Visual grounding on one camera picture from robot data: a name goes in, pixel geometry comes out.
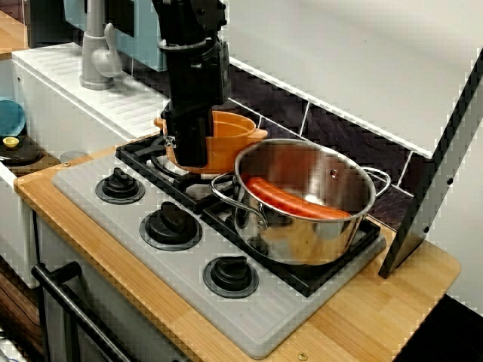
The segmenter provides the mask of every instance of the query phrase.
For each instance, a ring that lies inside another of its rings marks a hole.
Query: blue bowl
[[[16,137],[25,127],[25,112],[20,104],[0,97],[0,137]]]

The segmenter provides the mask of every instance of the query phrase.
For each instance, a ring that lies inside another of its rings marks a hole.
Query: oven handle
[[[63,283],[82,274],[77,262],[50,272],[45,264],[39,263],[32,269],[32,275],[40,285],[60,304],[62,309],[84,330],[92,341],[112,362],[138,362],[114,336],[89,307]]]

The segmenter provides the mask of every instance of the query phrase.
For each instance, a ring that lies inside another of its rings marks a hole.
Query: orange bowl
[[[157,118],[154,124],[167,133],[164,119]],[[255,123],[235,113],[213,111],[214,135],[206,137],[208,163],[203,168],[180,166],[172,147],[166,147],[169,161],[177,167],[193,173],[220,174],[231,172],[237,154],[246,146],[266,139],[266,130],[260,130]]]

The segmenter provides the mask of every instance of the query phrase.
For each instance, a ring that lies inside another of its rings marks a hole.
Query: black burner grate
[[[277,275],[285,283],[293,287],[296,291],[305,297],[311,296],[326,281],[332,278],[339,270],[341,270],[350,260],[354,259],[373,241],[375,241],[380,233],[380,227],[363,220],[359,226],[359,230],[365,235],[352,244],[350,249],[338,260],[325,265],[287,265],[280,262],[274,262],[261,253],[249,247],[239,236],[232,222],[232,217],[228,216],[226,220],[222,220],[219,215],[230,211],[230,206],[218,201],[203,210],[202,219],[213,229],[217,230],[223,237],[230,240],[234,245],[242,249],[246,254],[257,260],[261,265]]]
[[[209,180],[202,179],[202,176],[197,173],[178,175],[168,170],[158,160],[158,157],[164,155],[166,155],[166,151],[163,146],[163,136],[148,137],[120,146],[115,151],[115,156],[127,166],[146,177],[154,186],[166,192],[194,213],[201,213],[207,206],[218,201],[216,196],[212,194],[200,199],[187,194],[186,189],[190,186],[206,184],[209,183]],[[148,166],[147,161],[151,161],[153,167]],[[230,195],[232,194],[232,187],[226,187],[222,191]]]

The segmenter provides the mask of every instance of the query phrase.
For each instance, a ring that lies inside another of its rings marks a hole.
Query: toy stove
[[[116,156],[62,170],[52,182],[252,358],[266,357],[386,246],[364,221],[335,262],[273,262],[236,234],[209,178],[170,167],[157,137]]]

